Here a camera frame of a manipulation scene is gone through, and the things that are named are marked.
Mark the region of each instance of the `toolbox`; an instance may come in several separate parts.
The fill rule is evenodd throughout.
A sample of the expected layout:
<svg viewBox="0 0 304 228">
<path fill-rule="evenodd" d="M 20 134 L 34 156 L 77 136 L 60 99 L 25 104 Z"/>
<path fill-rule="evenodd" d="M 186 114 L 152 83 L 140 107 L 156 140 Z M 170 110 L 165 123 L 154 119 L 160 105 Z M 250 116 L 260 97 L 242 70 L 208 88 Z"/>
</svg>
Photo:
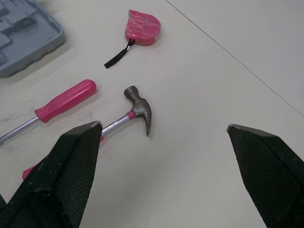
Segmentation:
<svg viewBox="0 0 304 228">
<path fill-rule="evenodd" d="M 61 25 L 34 0 L 0 0 L 0 76 L 10 76 L 65 42 Z"/>
</svg>

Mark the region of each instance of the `white surface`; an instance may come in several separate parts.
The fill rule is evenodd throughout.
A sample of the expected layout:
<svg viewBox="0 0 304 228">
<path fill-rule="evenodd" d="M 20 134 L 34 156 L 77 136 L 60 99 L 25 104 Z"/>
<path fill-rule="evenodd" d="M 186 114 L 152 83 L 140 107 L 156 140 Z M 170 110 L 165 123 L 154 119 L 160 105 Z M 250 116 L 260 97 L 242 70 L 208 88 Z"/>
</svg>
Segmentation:
<svg viewBox="0 0 304 228">
<path fill-rule="evenodd" d="M 61 134 L 125 114 L 131 103 L 123 91 L 136 85 L 152 107 L 151 136 L 136 120 L 102 142 L 81 227 L 265 227 L 242 183 L 226 128 L 236 123 L 277 134 L 303 159 L 303 117 L 163 0 L 44 5 L 68 42 L 0 79 L 1 133 L 83 79 L 93 79 L 98 93 L 0 147 L 5 200 L 22 183 L 23 170 L 44 158 Z M 126 45 L 128 9 L 161 20 L 161 38 L 151 47 L 135 46 L 107 70 L 103 63 Z"/>
<path fill-rule="evenodd" d="M 303 0 L 168 0 L 304 114 Z"/>
</svg>

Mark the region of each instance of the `pink screwdriver handle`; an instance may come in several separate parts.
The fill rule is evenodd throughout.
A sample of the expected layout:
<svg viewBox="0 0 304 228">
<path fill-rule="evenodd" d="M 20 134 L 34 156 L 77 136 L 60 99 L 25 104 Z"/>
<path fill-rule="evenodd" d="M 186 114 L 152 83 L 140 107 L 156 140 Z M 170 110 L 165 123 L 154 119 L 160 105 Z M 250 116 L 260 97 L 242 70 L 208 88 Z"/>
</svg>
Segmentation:
<svg viewBox="0 0 304 228">
<path fill-rule="evenodd" d="M 46 106 L 36 109 L 35 113 L 42 122 L 64 113 L 96 92 L 96 84 L 86 79 L 76 86 L 55 97 Z"/>
</svg>

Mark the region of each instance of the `metal hammer head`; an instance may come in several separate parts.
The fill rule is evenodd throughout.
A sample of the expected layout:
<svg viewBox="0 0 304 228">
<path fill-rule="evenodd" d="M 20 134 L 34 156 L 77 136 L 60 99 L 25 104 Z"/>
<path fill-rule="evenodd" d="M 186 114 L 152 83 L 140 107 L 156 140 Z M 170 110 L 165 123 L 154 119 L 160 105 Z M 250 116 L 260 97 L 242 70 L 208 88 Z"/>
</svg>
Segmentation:
<svg viewBox="0 0 304 228">
<path fill-rule="evenodd" d="M 135 86 L 130 86 L 124 91 L 123 94 L 127 99 L 132 101 L 133 108 L 131 109 L 131 111 L 135 114 L 135 118 L 144 118 L 147 128 L 147 136 L 149 136 L 152 112 L 147 100 L 139 96 L 138 89 Z"/>
</svg>

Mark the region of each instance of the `screwdriver shaft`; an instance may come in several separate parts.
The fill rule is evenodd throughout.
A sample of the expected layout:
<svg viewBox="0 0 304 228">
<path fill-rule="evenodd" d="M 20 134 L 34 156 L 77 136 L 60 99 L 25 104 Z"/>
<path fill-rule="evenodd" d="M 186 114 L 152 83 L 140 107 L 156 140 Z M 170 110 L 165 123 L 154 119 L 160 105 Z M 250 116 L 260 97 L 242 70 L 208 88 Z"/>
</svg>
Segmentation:
<svg viewBox="0 0 304 228">
<path fill-rule="evenodd" d="M 29 128 L 34 122 L 36 122 L 39 118 L 36 116 L 35 118 L 27 121 L 23 125 L 17 127 L 16 129 L 12 130 L 11 132 L 7 133 L 6 135 L 0 137 L 0 145 L 2 145 L 8 139 L 14 137 L 15 135 L 19 134 L 20 132 L 24 131 L 25 129 Z"/>
</svg>

